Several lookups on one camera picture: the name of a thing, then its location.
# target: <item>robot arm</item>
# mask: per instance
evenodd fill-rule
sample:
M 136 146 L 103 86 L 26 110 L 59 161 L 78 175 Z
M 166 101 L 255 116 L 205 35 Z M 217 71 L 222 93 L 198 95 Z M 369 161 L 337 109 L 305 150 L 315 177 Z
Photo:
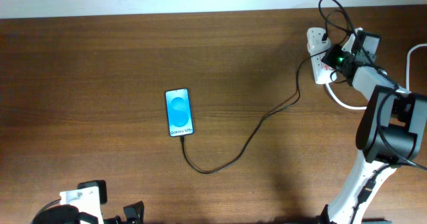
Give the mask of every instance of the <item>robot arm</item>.
M 378 41 L 366 38 L 367 35 L 376 37 Z M 365 41 L 361 40 L 361 43 L 365 49 L 370 50 L 368 53 L 375 60 L 379 36 L 365 32 L 361 36 L 365 36 L 364 40 L 369 40 L 366 47 Z M 325 206 L 322 215 L 318 217 L 318 223 L 361 223 L 375 194 L 396 169 L 384 169 L 373 182 L 372 176 L 380 168 L 402 161 L 377 135 L 376 116 L 380 103 L 394 84 L 384 75 L 385 72 L 379 73 L 379 70 L 364 65 L 366 61 L 363 58 L 360 49 L 354 48 L 354 36 L 351 36 L 343 47 L 335 45 L 329 48 L 322 59 L 322 62 L 341 72 L 348 83 L 369 100 L 369 104 L 356 135 L 356 146 L 359 149 L 356 162 L 340 194 L 330 205 Z M 381 108 L 381 126 L 387 140 L 408 160 L 415 158 L 424 134 L 427 98 L 399 87 Z M 390 124 L 394 117 L 403 126 Z

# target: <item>phone screen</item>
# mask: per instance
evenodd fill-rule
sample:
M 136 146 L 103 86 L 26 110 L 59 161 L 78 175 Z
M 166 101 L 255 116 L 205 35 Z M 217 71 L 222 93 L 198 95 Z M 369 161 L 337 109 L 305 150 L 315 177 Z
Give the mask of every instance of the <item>phone screen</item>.
M 193 133 L 193 119 L 187 89 L 166 91 L 166 110 L 171 137 Z

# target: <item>white cable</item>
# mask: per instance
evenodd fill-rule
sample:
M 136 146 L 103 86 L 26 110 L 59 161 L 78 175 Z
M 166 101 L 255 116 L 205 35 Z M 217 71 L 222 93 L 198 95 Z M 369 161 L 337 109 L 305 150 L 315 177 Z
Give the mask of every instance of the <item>white cable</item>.
M 409 60 L 411 58 L 411 53 L 419 48 L 419 47 L 427 47 L 427 43 L 424 44 L 418 44 L 415 47 L 411 48 L 411 50 L 409 50 L 407 56 L 406 56 L 406 89 L 409 91 Z
M 331 87 L 329 86 L 329 83 L 325 83 L 325 86 L 326 86 L 326 89 L 328 90 L 328 93 L 331 95 L 331 97 L 341 106 L 343 106 L 347 109 L 351 109 L 351 110 L 365 110 L 366 109 L 366 107 L 352 107 L 352 106 L 349 106 L 349 105 L 343 103 L 342 101 L 340 101 L 338 99 L 338 97 L 335 96 L 334 92 L 332 91 Z

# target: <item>black cable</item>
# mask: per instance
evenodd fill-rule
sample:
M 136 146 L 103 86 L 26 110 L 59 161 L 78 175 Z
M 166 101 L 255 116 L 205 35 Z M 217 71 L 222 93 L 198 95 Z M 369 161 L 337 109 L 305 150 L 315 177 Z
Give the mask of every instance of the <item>black cable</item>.
M 345 82 L 347 81 L 347 79 L 342 80 L 342 81 L 334 81 L 334 80 L 332 79 L 332 75 L 333 75 L 333 74 L 335 74 L 335 73 L 337 73 L 337 72 L 338 72 L 338 71 L 337 71 L 337 70 L 335 70 L 335 71 L 333 71 L 333 72 L 331 73 L 331 75 L 329 76 L 329 78 L 331 79 L 331 81 L 332 81 L 333 83 L 336 83 L 336 84 L 345 83 Z
M 334 27 L 336 27 L 336 28 L 338 28 L 338 29 L 341 29 L 341 30 L 343 30 L 343 31 L 346 31 L 344 28 L 342 28 L 342 27 L 339 27 L 339 26 L 337 26 L 336 24 L 334 24 L 334 23 L 332 23 L 331 21 L 329 21 L 328 20 L 328 18 L 324 15 L 324 13 L 323 13 L 323 11 L 322 11 L 322 7 L 321 7 L 321 3 L 322 3 L 322 1 L 323 0 L 320 0 L 319 1 L 319 5 L 318 5 L 318 9 L 319 9 L 319 12 L 320 12 L 320 15 L 325 19 L 325 21 L 327 22 L 327 23 L 329 23 L 330 25 L 332 25 L 332 26 L 334 26 Z M 355 41 L 358 43 L 358 45 L 360 46 L 360 48 L 361 48 L 361 50 L 363 51 L 363 53 L 365 54 L 365 56 L 366 56 L 366 58 L 368 59 L 368 61 L 369 61 L 369 64 L 367 65 L 367 64 L 365 64 L 366 66 L 369 66 L 369 67 L 372 67 L 372 68 L 374 68 L 376 71 L 377 71 L 377 73 L 378 74 L 380 74 L 381 76 L 383 76 L 384 78 L 386 78 L 387 80 L 389 80 L 389 82 L 391 82 L 393 85 L 396 85 L 397 83 L 395 82 L 395 81 L 393 81 L 393 79 L 391 79 L 391 78 L 389 78 L 389 76 L 387 76 L 385 73 L 383 73 L 382 72 L 382 68 L 381 67 L 379 67 L 379 66 L 377 66 L 377 65 L 375 65 L 374 64 L 374 62 L 371 60 L 371 58 L 369 57 L 369 54 L 368 54 L 368 52 L 365 50 L 365 48 L 363 47 L 363 45 L 361 45 L 361 43 L 360 43 L 360 40 L 359 40 L 359 38 L 358 38 L 358 34 L 357 34 L 357 32 L 356 32 L 356 29 L 354 28 L 354 25 L 353 25 L 353 23 L 352 23 L 352 20 L 350 19 L 350 17 L 348 16 L 348 13 L 347 13 L 347 11 L 342 7 L 342 5 L 337 1 L 337 0 L 331 0 L 331 1 L 333 1 L 340 9 L 341 9 L 341 11 L 342 11 L 342 14 L 344 15 L 344 18 L 346 18 L 346 20 L 348 21 L 348 25 L 350 26 L 350 30 L 351 30 L 351 33 L 354 35 L 354 39 L 355 39 Z
M 49 207 L 51 207 L 51 206 L 53 206 L 53 205 L 58 204 L 60 201 L 61 201 L 60 199 L 58 199 L 58 200 L 54 200 L 54 201 L 52 201 L 52 202 L 48 203 L 46 206 L 42 207 L 42 208 L 40 209 L 40 211 L 39 211 L 39 212 L 37 212 L 37 214 L 35 214 L 35 216 L 34 216 L 33 220 L 30 222 L 30 224 L 33 224 L 34 219 L 35 219 L 35 218 L 36 218 L 40 213 L 44 212 L 44 211 L 45 211 L 46 209 L 48 209 Z
M 245 150 L 246 150 L 246 147 L 248 147 L 249 142 L 252 140 L 252 137 L 254 137 L 254 135 L 257 133 L 258 129 L 261 127 L 262 123 L 263 123 L 263 122 L 264 122 L 268 117 L 271 117 L 272 115 L 274 115 L 274 114 L 276 114 L 276 113 L 278 113 L 278 112 L 280 112 L 280 111 L 283 111 L 283 110 L 285 110 L 285 109 L 287 109 L 287 108 L 291 107 L 292 105 L 294 105 L 295 103 L 297 103 L 297 102 L 300 100 L 301 92 L 300 92 L 300 84 L 299 84 L 299 74 L 300 74 L 300 69 L 301 69 L 302 64 L 304 64 L 304 63 L 305 63 L 307 60 L 309 60 L 310 58 L 315 57 L 316 55 L 320 55 L 320 54 L 322 54 L 322 53 L 325 53 L 326 51 L 322 51 L 322 52 L 320 52 L 320 53 L 316 53 L 316 54 L 314 54 L 314 55 L 311 55 L 311 56 L 309 56 L 309 57 L 305 58 L 305 59 L 300 63 L 300 65 L 298 66 L 298 69 L 297 69 L 297 71 L 296 71 L 296 91 L 297 91 L 297 93 L 298 93 L 298 97 L 297 97 L 297 99 L 296 99 L 295 101 L 293 101 L 292 103 L 290 103 L 289 105 L 286 105 L 285 107 L 281 107 L 281 106 L 282 106 L 282 105 L 284 105 L 287 101 L 289 101 L 289 98 L 288 98 L 288 99 L 286 99 L 284 102 L 280 103 L 278 106 L 274 107 L 273 109 L 271 109 L 270 111 L 268 111 L 266 114 L 264 114 L 264 115 L 262 116 L 262 118 L 261 118 L 260 122 L 258 123 L 258 125 L 257 125 L 257 126 L 255 127 L 255 129 L 252 131 L 252 133 L 251 133 L 251 135 L 249 136 L 248 140 L 246 140 L 245 145 L 243 146 L 243 148 L 242 148 L 242 150 L 240 151 L 240 153 L 239 153 L 236 157 L 234 157 L 231 161 L 227 162 L 226 164 L 224 164 L 224 165 L 222 165 L 222 166 L 220 166 L 220 167 L 217 167 L 217 168 L 215 168 L 215 169 L 209 170 L 209 171 L 202 171 L 202 170 L 199 170 L 198 168 L 194 167 L 194 165 L 193 165 L 193 164 L 191 164 L 191 162 L 190 162 L 190 161 L 189 161 L 189 159 L 187 158 L 187 155 L 185 154 L 185 144 L 184 144 L 184 143 L 185 143 L 185 138 L 184 138 L 184 136 L 179 137 L 179 140 L 181 141 L 181 146 L 182 146 L 182 154 L 183 154 L 183 156 L 184 156 L 185 161 L 187 161 L 188 165 L 189 165 L 189 166 L 190 166 L 194 171 L 197 171 L 197 172 L 198 172 L 198 173 L 200 173 L 200 174 L 212 174 L 212 173 L 216 173 L 216 172 L 218 172 L 218 171 L 221 171 L 221 170 L 223 170 L 223 169 L 225 169 L 225 168 L 227 168 L 227 167 L 229 167 L 229 166 L 233 165 L 233 164 L 234 164 L 238 159 L 240 159 L 240 157 L 243 155 L 243 153 L 244 153 L 244 152 L 245 152 Z
M 350 221 L 350 224 L 353 224 L 353 222 L 354 222 L 354 219 L 356 218 L 356 213 L 358 212 L 358 210 L 359 210 L 359 206 L 360 206 L 360 204 L 359 204 L 359 202 L 356 204 L 356 206 L 355 207 L 353 207 L 353 215 L 352 215 L 352 220 Z
M 410 164 L 408 163 L 394 163 L 394 164 L 387 164 L 385 166 L 382 166 L 381 168 L 379 168 L 378 170 L 375 170 L 375 174 L 371 177 L 371 180 L 375 181 L 376 178 L 379 176 L 379 174 L 381 174 L 381 172 L 383 172 L 383 170 L 387 169 L 387 168 L 393 168 L 393 167 L 400 167 L 400 166 L 410 166 Z
M 344 36 L 344 38 L 338 43 L 339 45 L 341 45 L 346 39 L 347 39 L 347 37 L 351 34 L 351 31 L 349 30 L 349 25 L 348 25 L 348 20 L 346 19 L 346 17 L 344 16 L 344 12 L 342 12 L 341 10 L 333 10 L 333 11 L 331 11 L 331 12 L 329 12 L 328 13 L 328 15 L 326 16 L 326 19 L 325 19 L 325 35 L 322 37 L 322 41 L 325 41 L 326 40 L 326 38 L 328 38 L 328 35 L 329 35 L 329 29 L 328 29 L 328 21 L 329 21 L 329 16 L 331 15 L 331 14 L 333 14 L 333 13 L 335 13 L 335 12 L 338 12 L 338 13 L 341 13 L 342 15 L 343 15 L 343 17 L 344 17 L 344 19 L 346 20 L 346 25 L 347 25 L 347 27 L 346 27 L 346 30 L 345 30 L 345 33 L 346 33 L 346 35 Z
M 378 107 L 378 113 L 377 113 L 377 116 L 376 116 L 376 130 L 377 130 L 377 133 L 379 134 L 379 136 L 380 136 L 382 142 L 385 144 L 385 146 L 387 146 L 387 148 L 389 148 L 397 157 L 399 157 L 405 163 L 411 165 L 412 167 L 416 167 L 416 168 L 419 168 L 421 170 L 427 171 L 427 167 L 424 167 L 424 166 L 419 165 L 419 164 L 417 164 L 415 162 L 412 162 L 412 161 L 408 160 L 406 157 L 404 157 L 402 154 L 400 154 L 393 146 L 391 146 L 391 144 L 389 144 L 389 142 L 387 141 L 387 139 L 386 139 L 386 137 L 384 135 L 384 132 L 383 132 L 383 129 L 382 129 L 382 126 L 381 126 L 381 112 L 382 112 L 382 108 L 383 108 L 384 104 L 386 103 L 387 99 L 393 93 L 396 93 L 396 91 L 398 89 L 399 89 L 399 86 L 395 85 L 393 87 L 393 89 L 391 91 L 389 91 L 387 93 L 387 95 L 383 98 L 383 100 L 380 103 L 380 106 Z

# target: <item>plug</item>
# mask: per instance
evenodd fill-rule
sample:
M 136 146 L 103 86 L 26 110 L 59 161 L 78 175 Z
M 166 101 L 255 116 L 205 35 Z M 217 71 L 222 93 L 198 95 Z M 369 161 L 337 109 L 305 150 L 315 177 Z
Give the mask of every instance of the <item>plug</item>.
M 322 41 L 326 41 L 328 39 L 328 33 L 324 33 L 322 36 Z
M 363 186 L 362 190 L 360 190 L 358 195 L 358 204 L 362 204 L 368 200 L 369 196 L 372 194 L 372 190 L 374 189 L 376 181 L 374 179 L 369 179 L 366 182 L 365 186 Z

